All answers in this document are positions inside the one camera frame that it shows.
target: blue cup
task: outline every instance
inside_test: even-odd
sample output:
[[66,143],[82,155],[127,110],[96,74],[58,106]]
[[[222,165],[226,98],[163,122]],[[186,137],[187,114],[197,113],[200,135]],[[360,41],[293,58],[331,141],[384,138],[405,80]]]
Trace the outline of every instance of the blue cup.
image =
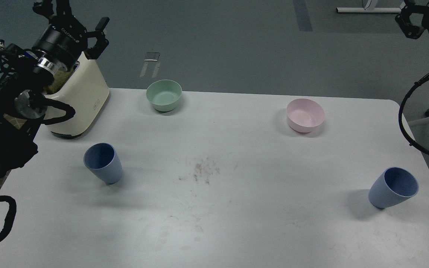
[[399,168],[387,168],[368,192],[368,200],[378,208],[391,207],[415,196],[418,182],[410,172]]
[[100,143],[90,147],[84,154],[84,164],[107,184],[114,184],[122,178],[119,156],[110,144]]

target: white table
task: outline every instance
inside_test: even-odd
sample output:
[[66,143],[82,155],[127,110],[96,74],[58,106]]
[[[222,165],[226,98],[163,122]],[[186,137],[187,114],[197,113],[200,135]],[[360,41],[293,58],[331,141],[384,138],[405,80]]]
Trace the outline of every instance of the white table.
[[[161,114],[144,94],[112,89],[80,139],[40,129],[1,191],[18,212],[0,267],[429,267],[429,170],[395,102],[312,97],[327,118],[299,134],[294,96],[184,92]],[[98,142],[121,159],[115,185],[83,165]],[[367,194],[390,166],[420,190],[379,210]]]

